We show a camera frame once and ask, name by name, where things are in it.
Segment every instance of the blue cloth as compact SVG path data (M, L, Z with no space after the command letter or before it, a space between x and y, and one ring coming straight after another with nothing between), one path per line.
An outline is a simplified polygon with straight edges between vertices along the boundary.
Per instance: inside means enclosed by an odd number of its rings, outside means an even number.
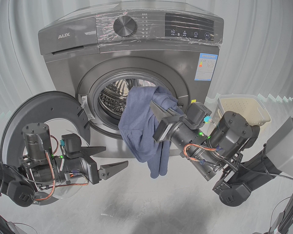
M172 108L183 113L169 90L160 86L133 87L128 93L118 127L133 155L139 162L147 162L151 177L155 179L167 173L171 142L157 143L153 139L159 122L150 109L151 100L165 110Z

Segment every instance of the energy label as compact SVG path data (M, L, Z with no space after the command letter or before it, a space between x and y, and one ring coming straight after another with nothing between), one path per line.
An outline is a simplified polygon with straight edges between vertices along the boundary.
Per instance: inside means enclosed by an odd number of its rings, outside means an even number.
M194 80L212 80L217 54L200 53Z

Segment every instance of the washing machine door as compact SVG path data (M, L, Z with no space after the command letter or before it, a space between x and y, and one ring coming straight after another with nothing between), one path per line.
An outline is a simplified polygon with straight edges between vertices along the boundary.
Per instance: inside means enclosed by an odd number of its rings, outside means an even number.
M69 94L51 91L37 94L24 103L10 117L0 144L1 162L16 167L20 166L18 158L26 154L22 128L29 123L46 123L50 127L50 134L61 139L61 135L76 133L82 139L82 145L90 143L91 134L87 116L80 103ZM57 142L52 141L52 148ZM61 155L60 149L55 155ZM78 178L73 183L84 183ZM58 199L68 198L77 193L81 186L68 186L57 188L54 198L41 202L40 205L52 203Z

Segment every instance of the white plastic basket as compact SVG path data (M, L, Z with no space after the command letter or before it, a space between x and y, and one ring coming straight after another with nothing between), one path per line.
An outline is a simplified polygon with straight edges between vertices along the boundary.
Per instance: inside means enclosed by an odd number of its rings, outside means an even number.
M221 95L218 98L218 106L213 116L214 123L210 124L208 135L218 125L226 111L241 114L250 125L260 126L260 131L263 131L272 122L270 114L257 96L245 94Z

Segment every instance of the white curtain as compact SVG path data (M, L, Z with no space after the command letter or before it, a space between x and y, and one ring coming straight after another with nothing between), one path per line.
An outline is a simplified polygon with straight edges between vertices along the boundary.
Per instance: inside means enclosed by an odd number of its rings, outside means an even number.
M113 1L0 0L0 134L26 99L54 90L38 31L77 9ZM293 97L292 0L186 0L225 21L208 93Z

